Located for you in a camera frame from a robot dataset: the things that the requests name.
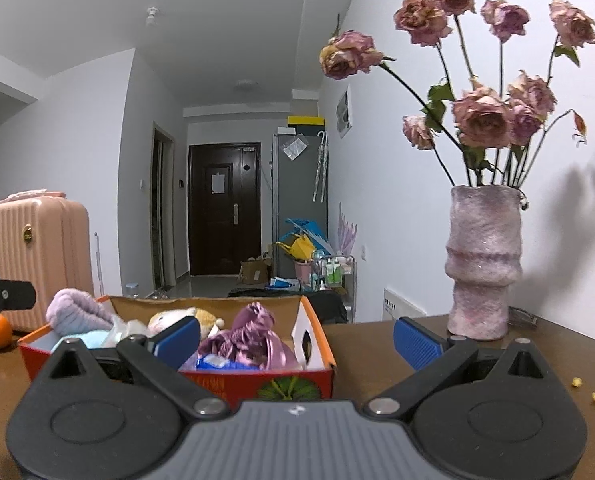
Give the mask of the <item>pink ribbed suitcase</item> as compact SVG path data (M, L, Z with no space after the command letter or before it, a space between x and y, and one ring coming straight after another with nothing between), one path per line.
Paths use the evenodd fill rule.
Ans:
M84 205L59 194L0 202L0 277L27 281L35 288L32 309L5 314L20 332L46 324L46 310L59 290L75 288L92 294L89 217Z

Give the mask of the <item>cluttered utility cart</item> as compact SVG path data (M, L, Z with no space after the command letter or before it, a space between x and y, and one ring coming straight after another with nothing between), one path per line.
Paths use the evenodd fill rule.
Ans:
M346 322L353 323L357 304L357 263L352 255L328 255L314 252L311 260L311 288L331 290L340 297Z

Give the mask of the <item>glasses behind vase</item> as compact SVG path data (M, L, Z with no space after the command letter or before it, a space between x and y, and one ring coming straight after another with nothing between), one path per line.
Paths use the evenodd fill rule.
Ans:
M537 316L526 310L510 307L508 324L515 327L535 327L537 325Z

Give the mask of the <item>grey refrigerator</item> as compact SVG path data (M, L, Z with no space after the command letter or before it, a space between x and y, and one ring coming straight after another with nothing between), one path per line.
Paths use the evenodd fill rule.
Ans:
M328 202L320 198L313 200L320 131L319 125L296 125L296 133L288 134L288 128L279 128L274 134L272 147L272 185L273 185L273 242L294 229L293 220L313 220L323 234L328 235ZM291 159L284 148L294 141L302 141L306 148Z

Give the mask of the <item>brown cardboard box on floor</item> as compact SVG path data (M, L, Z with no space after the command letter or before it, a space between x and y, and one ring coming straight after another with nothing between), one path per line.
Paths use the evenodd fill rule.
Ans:
M272 263L267 258L242 261L238 282L243 285L267 285L272 276Z

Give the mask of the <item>yellow box on refrigerator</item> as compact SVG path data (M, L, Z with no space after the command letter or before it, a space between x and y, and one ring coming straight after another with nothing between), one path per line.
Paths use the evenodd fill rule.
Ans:
M319 116L288 116L287 124L290 127L294 126L317 126L326 125L326 120Z

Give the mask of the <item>light blue plush toy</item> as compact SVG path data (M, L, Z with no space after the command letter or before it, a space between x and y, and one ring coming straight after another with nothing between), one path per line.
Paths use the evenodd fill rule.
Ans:
M71 339L80 340L87 349L101 349L106 346L107 339L109 338L110 332L108 330L91 330L86 333L70 334L61 337L51 348L50 352L55 352L57 348L65 341Z

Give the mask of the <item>blue handkerchief tissue pack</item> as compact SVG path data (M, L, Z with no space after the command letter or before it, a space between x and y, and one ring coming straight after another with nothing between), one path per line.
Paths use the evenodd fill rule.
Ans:
M228 360L217 354L200 356L196 362L196 369L212 370L212 372L258 372L260 370L256 365Z

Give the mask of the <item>dark entrance door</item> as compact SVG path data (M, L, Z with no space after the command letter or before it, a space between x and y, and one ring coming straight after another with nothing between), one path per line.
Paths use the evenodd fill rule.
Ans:
M191 145L188 154L189 272L236 275L262 254L261 145Z

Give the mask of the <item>purple satin scrunchie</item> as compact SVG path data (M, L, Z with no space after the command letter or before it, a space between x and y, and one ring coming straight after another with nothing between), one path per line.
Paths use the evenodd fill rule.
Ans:
M256 365L260 370L299 370L301 364L274 331L272 312L257 301L248 304L236 315L229 330L220 330L203 340L198 359L217 354L240 363Z

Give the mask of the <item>pink textured vase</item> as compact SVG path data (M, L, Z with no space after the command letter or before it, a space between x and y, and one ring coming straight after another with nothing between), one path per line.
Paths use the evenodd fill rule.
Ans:
M520 194L503 185L451 189L445 272L454 281L447 330L490 341L508 331L509 287L522 278Z

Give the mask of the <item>red cardboard pumpkin box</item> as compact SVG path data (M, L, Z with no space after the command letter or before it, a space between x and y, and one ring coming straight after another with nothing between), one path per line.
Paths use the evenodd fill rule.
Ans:
M101 306L122 320L144 324L164 314L194 309L224 326L200 344L179 373L217 394L233 408L244 400L329 399L335 361L315 310L304 296L279 298L104 297Z

